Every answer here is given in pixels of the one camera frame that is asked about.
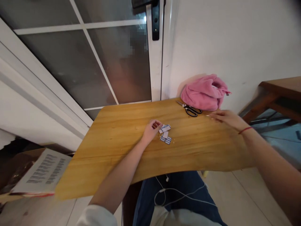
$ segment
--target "person's left hand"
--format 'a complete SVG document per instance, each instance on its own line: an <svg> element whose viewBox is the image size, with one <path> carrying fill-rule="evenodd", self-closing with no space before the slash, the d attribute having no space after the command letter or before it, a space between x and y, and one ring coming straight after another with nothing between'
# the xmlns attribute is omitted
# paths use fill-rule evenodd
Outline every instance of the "person's left hand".
<svg viewBox="0 0 301 226"><path fill-rule="evenodd" d="M163 124L159 120L151 120L145 127L141 141L149 145L162 126Z"/></svg>

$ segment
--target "white door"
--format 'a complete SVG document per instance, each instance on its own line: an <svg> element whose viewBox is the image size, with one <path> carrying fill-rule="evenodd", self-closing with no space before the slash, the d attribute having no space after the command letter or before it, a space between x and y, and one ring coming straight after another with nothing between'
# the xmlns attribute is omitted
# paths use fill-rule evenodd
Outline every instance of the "white door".
<svg viewBox="0 0 301 226"><path fill-rule="evenodd" d="M151 7L131 0L1 0L0 42L86 125L107 105L161 98Z"/></svg>

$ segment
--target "white sleeve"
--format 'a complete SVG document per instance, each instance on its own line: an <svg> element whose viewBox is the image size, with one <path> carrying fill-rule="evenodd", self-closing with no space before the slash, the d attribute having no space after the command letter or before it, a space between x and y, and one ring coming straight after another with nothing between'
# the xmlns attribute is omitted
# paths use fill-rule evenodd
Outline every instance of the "white sleeve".
<svg viewBox="0 0 301 226"><path fill-rule="evenodd" d="M117 226L117 220L106 208L98 205L87 206L76 226Z"/></svg>

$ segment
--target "white earphone cable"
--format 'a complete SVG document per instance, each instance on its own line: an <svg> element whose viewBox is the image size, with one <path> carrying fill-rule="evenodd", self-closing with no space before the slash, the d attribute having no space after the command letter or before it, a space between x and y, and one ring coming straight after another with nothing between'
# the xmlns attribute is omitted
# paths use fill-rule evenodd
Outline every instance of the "white earphone cable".
<svg viewBox="0 0 301 226"><path fill-rule="evenodd" d="M157 181L159 182L159 184L161 185L161 187L162 187L162 190L164 190L164 188L163 188L162 184L160 183L160 181L158 180L158 178L157 178L157 177L156 177L156 179L157 179ZM157 205L157 203L156 203L156 197L157 197L157 194L155 195L155 206L158 206L158 205ZM166 201L166 194L165 194L165 190L164 190L164 202L163 202L163 204L162 204L162 205L164 205L165 201Z"/></svg>
<svg viewBox="0 0 301 226"><path fill-rule="evenodd" d="M189 198L189 199L191 199L191 200L195 200L195 201L198 201L198 202L207 203L207 204L210 204L210 205L212 205L212 206L217 207L215 204L212 204L212 203L210 203L210 202L206 202L206 201L203 201L203 200L194 199L194 198L191 198L191 197L188 196L188 195L192 195L192 194L196 193L198 190L200 190L200 189L202 189L203 187L205 187L206 184L204 184L202 187L199 187L199 188L198 188L197 190L195 190L194 192L191 192L191 193L185 195L184 193L182 193L182 192L180 192L179 190L174 189L174 188L163 188L162 184L160 183L160 181L158 180L157 177L156 177L156 179L157 179L157 181L159 182L159 184L161 185L162 190L158 191L158 192L156 193L156 195L155 195L155 198L154 198L155 206L163 206L163 207L165 207L165 206L168 206L168 205L170 205L170 204L172 204L172 203L175 203L175 202L177 202L177 201L179 201L179 200L181 200L181 199L187 197L187 198ZM181 198L179 198L179 199L177 199L177 200L175 200L175 201L172 201L172 202L170 202L170 203L168 203L168 204L165 205L165 201L166 201L166 194L165 194L165 191L166 191L166 190L174 190L174 191L177 191L177 192L179 192L180 194L182 194L183 197L181 197ZM162 203L162 205L158 205L158 204L156 203L156 198L157 198L157 195L158 195L159 193L161 193L161 192L164 192L164 202Z"/></svg>

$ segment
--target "pink towel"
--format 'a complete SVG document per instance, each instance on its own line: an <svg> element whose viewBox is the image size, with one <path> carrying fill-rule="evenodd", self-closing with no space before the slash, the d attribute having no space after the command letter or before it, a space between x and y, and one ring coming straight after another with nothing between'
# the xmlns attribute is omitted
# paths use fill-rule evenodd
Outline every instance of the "pink towel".
<svg viewBox="0 0 301 226"><path fill-rule="evenodd" d="M216 74L206 75L187 84L181 94L181 99L194 108L215 111L220 108L224 95L231 93Z"/></svg>

